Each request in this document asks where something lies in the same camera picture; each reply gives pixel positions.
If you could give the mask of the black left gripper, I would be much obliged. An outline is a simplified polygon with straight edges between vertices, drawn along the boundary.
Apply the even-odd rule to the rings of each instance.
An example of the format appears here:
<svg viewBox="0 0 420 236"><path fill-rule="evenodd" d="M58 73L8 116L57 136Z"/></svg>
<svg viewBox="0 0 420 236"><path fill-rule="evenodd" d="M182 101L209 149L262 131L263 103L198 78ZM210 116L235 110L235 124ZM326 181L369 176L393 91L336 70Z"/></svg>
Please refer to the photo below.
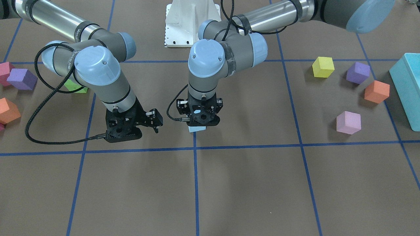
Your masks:
<svg viewBox="0 0 420 236"><path fill-rule="evenodd" d="M181 122L186 122L189 127L213 127L219 124L220 118L217 116L223 108L222 98L216 95L207 99L200 100L188 95L187 100L177 99L177 110L181 117Z"/></svg>

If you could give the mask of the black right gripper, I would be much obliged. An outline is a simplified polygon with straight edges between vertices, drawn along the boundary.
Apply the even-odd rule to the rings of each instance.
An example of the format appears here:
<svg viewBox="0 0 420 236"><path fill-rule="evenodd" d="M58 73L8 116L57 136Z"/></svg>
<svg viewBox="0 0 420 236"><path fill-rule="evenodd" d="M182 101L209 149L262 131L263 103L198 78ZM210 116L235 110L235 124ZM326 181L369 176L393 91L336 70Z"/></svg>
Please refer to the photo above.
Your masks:
<svg viewBox="0 0 420 236"><path fill-rule="evenodd" d="M159 133L159 127L163 126L163 117L157 109L145 112L138 99L133 106L125 112L106 110L105 121L107 131L105 140L109 143L125 142L137 140L142 137L141 130L136 127L140 123L140 117L145 115L145 122L141 122L143 127L153 128L155 133Z"/></svg>

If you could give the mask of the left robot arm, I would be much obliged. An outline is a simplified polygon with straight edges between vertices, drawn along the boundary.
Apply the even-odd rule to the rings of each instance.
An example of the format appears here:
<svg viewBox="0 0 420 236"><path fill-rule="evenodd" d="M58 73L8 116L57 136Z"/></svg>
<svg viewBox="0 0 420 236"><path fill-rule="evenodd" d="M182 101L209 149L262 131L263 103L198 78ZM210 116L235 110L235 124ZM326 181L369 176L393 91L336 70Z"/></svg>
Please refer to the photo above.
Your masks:
<svg viewBox="0 0 420 236"><path fill-rule="evenodd" d="M205 20L189 53L186 100L175 96L181 117L189 127L211 127L220 122L222 99L219 80L257 66L267 58L264 35L276 34L298 22L316 20L349 32L368 33L389 15L393 0L282 0L234 15L224 21Z"/></svg>

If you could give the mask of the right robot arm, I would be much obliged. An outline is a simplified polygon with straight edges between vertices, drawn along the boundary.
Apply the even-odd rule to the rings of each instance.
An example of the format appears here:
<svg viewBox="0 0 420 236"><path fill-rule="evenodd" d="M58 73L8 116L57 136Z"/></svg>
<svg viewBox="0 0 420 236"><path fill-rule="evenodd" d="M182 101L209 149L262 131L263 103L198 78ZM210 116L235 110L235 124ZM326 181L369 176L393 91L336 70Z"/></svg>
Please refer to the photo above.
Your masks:
<svg viewBox="0 0 420 236"><path fill-rule="evenodd" d="M146 112L138 101L120 63L136 53L132 36L125 32L111 33L95 22L75 15L49 0L2 0L1 19L22 18L47 27L72 43L53 41L35 56L37 77L43 82L38 70L38 59L51 72L63 76L57 87L38 106L25 127L26 137L38 144L48 144L30 136L30 125L36 115L61 87L71 80L82 88L91 89L106 107L106 132L81 140L61 142L62 145L105 139L109 143L137 140L142 137L139 126L151 127L158 133L163 118L157 109Z"/></svg>

